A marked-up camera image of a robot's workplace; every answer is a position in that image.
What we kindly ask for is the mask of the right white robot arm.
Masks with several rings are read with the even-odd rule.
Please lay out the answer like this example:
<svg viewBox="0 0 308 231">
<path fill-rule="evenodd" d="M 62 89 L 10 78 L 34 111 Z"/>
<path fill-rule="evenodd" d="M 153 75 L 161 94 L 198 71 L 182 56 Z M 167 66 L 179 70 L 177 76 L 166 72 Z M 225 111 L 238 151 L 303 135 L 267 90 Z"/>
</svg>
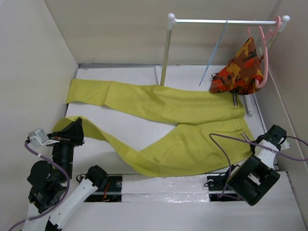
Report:
<svg viewBox="0 0 308 231">
<path fill-rule="evenodd" d="M 281 150 L 286 138 L 286 130 L 273 125 L 255 141 L 245 139 L 252 154 L 222 178 L 224 187 L 234 191 L 250 206 L 257 204 L 280 178 L 273 164 L 275 155 Z"/>
</svg>

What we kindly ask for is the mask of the orange camouflage shorts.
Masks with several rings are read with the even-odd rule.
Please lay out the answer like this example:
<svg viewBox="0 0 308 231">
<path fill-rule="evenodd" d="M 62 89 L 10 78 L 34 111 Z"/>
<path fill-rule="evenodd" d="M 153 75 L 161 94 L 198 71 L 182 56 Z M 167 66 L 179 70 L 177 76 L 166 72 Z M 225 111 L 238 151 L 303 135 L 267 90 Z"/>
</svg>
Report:
<svg viewBox="0 0 308 231">
<path fill-rule="evenodd" d="M 250 37 L 227 65 L 212 75 L 209 91 L 211 93 L 232 92 L 240 95 L 259 91 L 259 85 L 265 80 L 260 63 L 255 41 Z"/>
</svg>

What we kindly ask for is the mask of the yellow trousers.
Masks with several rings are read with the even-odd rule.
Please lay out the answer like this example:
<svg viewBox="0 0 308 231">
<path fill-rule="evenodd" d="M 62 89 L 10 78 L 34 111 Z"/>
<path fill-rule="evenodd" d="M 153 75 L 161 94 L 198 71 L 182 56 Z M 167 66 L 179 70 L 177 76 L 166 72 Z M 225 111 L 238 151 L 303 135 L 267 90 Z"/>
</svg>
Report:
<svg viewBox="0 0 308 231">
<path fill-rule="evenodd" d="M 128 165 L 148 177 L 203 174 L 251 155 L 243 139 L 253 136 L 244 106 L 234 93 L 74 79 L 66 101 L 107 106 L 153 122 L 175 124 L 163 138 L 137 151 L 81 117 L 86 137 L 108 142 Z"/>
</svg>

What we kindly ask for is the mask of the white clothes rack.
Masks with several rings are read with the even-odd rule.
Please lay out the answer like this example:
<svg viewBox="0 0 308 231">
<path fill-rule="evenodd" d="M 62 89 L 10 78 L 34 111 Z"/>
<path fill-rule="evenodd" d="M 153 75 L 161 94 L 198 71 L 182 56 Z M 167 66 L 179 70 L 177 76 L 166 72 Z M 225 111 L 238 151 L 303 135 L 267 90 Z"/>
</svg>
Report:
<svg viewBox="0 0 308 231">
<path fill-rule="evenodd" d="M 288 22 L 290 21 L 290 16 L 285 15 L 281 17 L 283 22 L 282 32 Z M 245 21 L 245 20 L 201 20 L 201 19 L 177 19 L 174 14 L 170 13 L 167 17 L 167 34 L 166 34 L 166 41 L 165 41 L 165 48 L 164 48 L 164 56 L 163 56 L 163 64 L 162 64 L 162 70 L 161 70 L 161 79 L 160 79 L 160 85 L 165 84 L 166 79 L 166 73 L 167 73 L 167 63 L 168 63 L 168 55 L 169 55 L 169 47 L 170 47 L 170 41 L 171 41 L 171 35 L 173 27 L 176 24 L 204 24 L 204 25 L 223 25 L 224 27 L 227 26 L 247 26 L 248 28 L 248 36 L 249 38 L 252 37 L 250 28 L 253 27 L 253 25 L 261 25 L 264 34 L 266 35 L 268 31 L 275 29 L 275 20 L 274 21 Z M 264 74 L 264 62 L 261 61 L 260 63 L 261 71 Z"/>
</svg>

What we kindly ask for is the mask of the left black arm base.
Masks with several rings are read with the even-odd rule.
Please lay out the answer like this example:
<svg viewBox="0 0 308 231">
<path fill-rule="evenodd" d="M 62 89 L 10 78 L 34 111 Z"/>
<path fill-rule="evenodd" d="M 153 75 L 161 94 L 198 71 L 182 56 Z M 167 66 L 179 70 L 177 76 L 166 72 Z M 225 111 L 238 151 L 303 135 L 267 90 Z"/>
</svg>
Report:
<svg viewBox="0 0 308 231">
<path fill-rule="evenodd" d="M 109 175 L 98 165 L 92 166 L 87 173 L 76 176 L 76 181 L 81 183 L 84 178 L 100 183 L 98 190 L 87 197 L 85 202 L 121 202 L 122 201 L 122 175 Z"/>
</svg>

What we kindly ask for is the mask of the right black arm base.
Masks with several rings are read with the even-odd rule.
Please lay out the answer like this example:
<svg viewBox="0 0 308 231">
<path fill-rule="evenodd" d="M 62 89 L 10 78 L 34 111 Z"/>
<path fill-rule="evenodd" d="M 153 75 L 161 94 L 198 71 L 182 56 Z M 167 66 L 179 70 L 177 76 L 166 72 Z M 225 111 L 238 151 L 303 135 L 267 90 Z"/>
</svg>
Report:
<svg viewBox="0 0 308 231">
<path fill-rule="evenodd" d="M 225 172 L 207 174 L 204 187 L 209 189 L 210 197 L 218 201 L 231 198 L 253 206 L 257 203 L 257 192 L 254 190 L 255 184 L 248 179 L 252 170 L 250 166 L 232 165 Z"/>
</svg>

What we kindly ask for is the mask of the pink plastic hanger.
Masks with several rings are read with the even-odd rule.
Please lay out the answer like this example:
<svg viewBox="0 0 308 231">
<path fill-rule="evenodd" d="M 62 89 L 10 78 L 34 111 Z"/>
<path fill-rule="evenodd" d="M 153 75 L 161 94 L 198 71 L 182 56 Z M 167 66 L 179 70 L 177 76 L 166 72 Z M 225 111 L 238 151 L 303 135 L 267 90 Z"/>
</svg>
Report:
<svg viewBox="0 0 308 231">
<path fill-rule="evenodd" d="M 274 42 L 277 40 L 278 36 L 282 32 L 283 22 L 280 16 L 275 17 L 275 29 L 269 30 L 265 35 L 261 25 L 253 25 L 258 26 L 261 36 L 261 42 L 263 46 L 263 54 L 261 55 L 260 61 L 264 62 L 264 77 L 263 80 L 255 80 L 255 86 L 259 90 L 263 88 L 267 82 L 268 71 L 269 71 L 269 50 L 273 46 Z"/>
</svg>

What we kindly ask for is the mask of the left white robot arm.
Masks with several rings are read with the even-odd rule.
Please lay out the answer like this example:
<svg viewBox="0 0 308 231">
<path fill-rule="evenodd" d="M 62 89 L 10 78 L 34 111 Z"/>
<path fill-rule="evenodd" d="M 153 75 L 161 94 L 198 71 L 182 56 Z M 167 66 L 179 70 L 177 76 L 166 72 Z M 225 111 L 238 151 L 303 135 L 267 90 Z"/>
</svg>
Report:
<svg viewBox="0 0 308 231">
<path fill-rule="evenodd" d="M 61 231 L 77 208 L 95 191 L 107 186 L 108 174 L 92 166 L 69 193 L 74 148 L 84 144 L 82 119 L 46 134 L 38 128 L 28 134 L 25 147 L 41 158 L 30 170 L 29 206 L 24 231 Z"/>
</svg>

